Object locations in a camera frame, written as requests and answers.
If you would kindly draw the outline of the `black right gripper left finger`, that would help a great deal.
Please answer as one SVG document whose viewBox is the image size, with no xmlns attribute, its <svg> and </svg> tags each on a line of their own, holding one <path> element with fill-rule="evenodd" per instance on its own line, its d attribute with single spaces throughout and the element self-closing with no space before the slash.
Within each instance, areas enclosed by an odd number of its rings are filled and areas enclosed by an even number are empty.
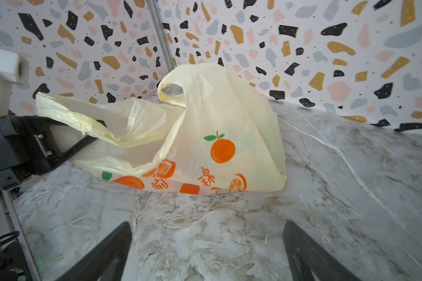
<svg viewBox="0 0 422 281">
<path fill-rule="evenodd" d="M 60 281 L 120 281 L 131 247 L 129 222 L 122 222 L 77 264 L 58 279 Z"/>
</svg>

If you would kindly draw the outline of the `yellow plastic fruit-print bag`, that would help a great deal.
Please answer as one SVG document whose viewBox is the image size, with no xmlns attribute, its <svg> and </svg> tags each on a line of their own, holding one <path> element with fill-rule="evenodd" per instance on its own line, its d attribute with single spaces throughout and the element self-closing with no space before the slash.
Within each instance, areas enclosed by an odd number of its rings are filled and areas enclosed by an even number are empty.
<svg viewBox="0 0 422 281">
<path fill-rule="evenodd" d="M 277 116 L 234 71 L 215 63 L 181 65 L 161 80 L 158 98 L 99 105 L 39 93 L 36 107 L 39 116 L 63 123 L 53 130 L 61 148 L 95 138 L 70 161 L 104 180 L 193 195 L 283 189 Z"/>
</svg>

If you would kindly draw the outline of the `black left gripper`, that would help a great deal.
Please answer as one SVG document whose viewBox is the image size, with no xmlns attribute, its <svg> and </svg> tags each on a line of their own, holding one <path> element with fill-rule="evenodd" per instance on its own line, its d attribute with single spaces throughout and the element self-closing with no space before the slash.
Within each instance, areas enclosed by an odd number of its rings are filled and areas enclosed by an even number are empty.
<svg viewBox="0 0 422 281">
<path fill-rule="evenodd" d="M 87 135 L 62 152 L 53 126 L 67 127 L 45 117 L 0 117 L 0 188 L 10 190 L 33 175 L 47 174 L 96 141 Z"/>
</svg>

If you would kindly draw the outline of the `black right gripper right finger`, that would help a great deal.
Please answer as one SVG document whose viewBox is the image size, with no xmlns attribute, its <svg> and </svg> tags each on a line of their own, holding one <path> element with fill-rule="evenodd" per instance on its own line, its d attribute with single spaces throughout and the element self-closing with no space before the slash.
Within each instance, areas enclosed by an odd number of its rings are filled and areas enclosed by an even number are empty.
<svg viewBox="0 0 422 281">
<path fill-rule="evenodd" d="M 294 221 L 286 221 L 283 242 L 295 281 L 360 280 Z"/>
</svg>

